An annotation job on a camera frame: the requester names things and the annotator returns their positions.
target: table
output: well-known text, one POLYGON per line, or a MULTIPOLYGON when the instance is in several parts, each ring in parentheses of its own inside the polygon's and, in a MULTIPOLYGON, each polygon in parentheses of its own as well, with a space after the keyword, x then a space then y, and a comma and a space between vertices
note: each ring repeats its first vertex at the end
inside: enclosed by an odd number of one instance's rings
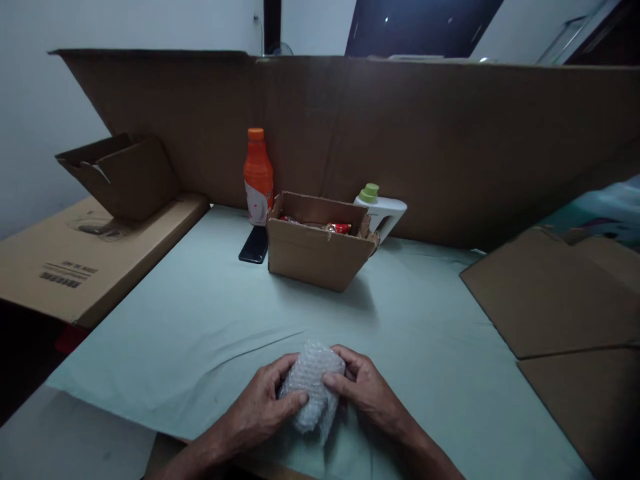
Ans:
MULTIPOLYGON (((47 384, 192 439, 260 365, 308 339, 344 343, 468 479, 591 478, 460 280, 476 254, 390 238, 334 293, 239 262, 250 230, 245 212, 212 208, 47 384)), ((284 428, 253 455, 316 478, 399 478, 352 409, 324 449, 284 428)))
POLYGON ((142 478, 155 432, 41 386, 0 429, 0 478, 142 478))

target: tablecloth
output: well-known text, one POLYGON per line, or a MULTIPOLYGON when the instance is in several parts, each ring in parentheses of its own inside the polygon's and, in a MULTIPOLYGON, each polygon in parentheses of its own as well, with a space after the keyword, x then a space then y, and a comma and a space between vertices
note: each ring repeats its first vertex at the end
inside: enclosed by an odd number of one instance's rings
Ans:
MULTIPOLYGON (((342 343, 372 358, 469 480, 591 478, 460 280, 476 254, 388 238, 334 293, 240 262, 246 215, 214 206, 47 384, 193 439, 261 365, 308 339, 342 343)), ((400 478, 353 408, 324 448, 286 427, 252 455, 319 479, 400 478)))

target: green bottle cap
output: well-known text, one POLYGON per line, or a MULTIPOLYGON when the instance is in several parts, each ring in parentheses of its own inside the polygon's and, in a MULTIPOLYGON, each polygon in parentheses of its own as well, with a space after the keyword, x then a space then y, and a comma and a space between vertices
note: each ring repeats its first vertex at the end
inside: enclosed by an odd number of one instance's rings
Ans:
POLYGON ((360 190, 360 195, 358 197, 360 200, 365 201, 367 203, 375 202, 376 198, 378 198, 378 187, 375 183, 368 183, 362 190, 360 190))

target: orange bottle cap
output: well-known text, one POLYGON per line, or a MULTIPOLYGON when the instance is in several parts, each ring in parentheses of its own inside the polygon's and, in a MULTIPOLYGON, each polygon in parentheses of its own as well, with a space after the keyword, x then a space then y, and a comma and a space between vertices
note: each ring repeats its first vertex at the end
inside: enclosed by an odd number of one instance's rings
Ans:
POLYGON ((264 129, 249 129, 249 140, 262 141, 265 139, 264 129))

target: orange bottle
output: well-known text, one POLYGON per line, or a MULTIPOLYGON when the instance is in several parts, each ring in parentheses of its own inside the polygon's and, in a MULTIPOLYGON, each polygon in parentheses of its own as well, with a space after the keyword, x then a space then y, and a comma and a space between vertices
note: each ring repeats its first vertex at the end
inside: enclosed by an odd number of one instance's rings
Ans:
POLYGON ((267 210, 273 206, 273 167, 267 156, 265 131, 249 129, 249 152, 245 161, 245 189, 249 221, 264 226, 267 210))

